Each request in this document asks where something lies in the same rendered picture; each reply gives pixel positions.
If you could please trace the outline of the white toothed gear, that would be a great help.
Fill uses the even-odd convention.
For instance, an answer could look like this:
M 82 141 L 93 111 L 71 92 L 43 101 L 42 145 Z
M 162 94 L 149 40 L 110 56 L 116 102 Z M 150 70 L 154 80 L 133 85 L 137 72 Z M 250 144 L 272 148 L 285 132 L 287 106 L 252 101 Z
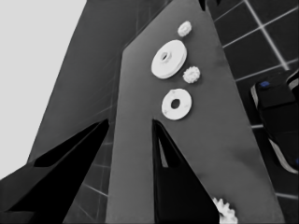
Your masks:
M 178 28 L 178 35 L 186 36 L 192 30 L 192 25 L 189 21 L 183 22 Z
M 200 76 L 201 76 L 201 72 L 199 68 L 196 66 L 192 66 L 188 68 L 183 73 L 183 79 L 189 84 L 196 82 Z
M 230 204 L 223 199 L 212 199 L 220 213 L 220 224 L 238 224 L 238 218 L 235 216 L 235 210 L 230 208 Z

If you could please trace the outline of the large thick white disc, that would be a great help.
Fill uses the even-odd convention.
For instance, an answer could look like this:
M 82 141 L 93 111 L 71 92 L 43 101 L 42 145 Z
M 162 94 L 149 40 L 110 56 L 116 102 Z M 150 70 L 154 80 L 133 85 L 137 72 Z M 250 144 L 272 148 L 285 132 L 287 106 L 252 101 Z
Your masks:
M 185 63 L 187 49 L 182 41 L 171 40 L 158 49 L 151 62 L 151 72 L 157 78 L 173 76 Z

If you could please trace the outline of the white round carrier with pins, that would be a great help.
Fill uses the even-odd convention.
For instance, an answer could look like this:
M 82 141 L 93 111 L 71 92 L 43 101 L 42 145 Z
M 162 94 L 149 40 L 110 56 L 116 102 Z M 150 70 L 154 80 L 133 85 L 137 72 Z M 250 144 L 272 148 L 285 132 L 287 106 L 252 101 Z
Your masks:
M 171 120 L 184 118 L 191 108 L 192 97 L 183 89 L 170 90 L 162 101 L 162 113 Z

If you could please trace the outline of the dark robot body with pale edges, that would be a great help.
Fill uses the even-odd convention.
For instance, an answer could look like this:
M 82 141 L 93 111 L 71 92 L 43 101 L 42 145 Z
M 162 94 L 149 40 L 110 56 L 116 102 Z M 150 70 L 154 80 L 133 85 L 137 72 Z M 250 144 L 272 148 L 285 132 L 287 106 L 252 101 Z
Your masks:
M 265 77 L 250 95 L 280 165 L 299 170 L 299 68 Z

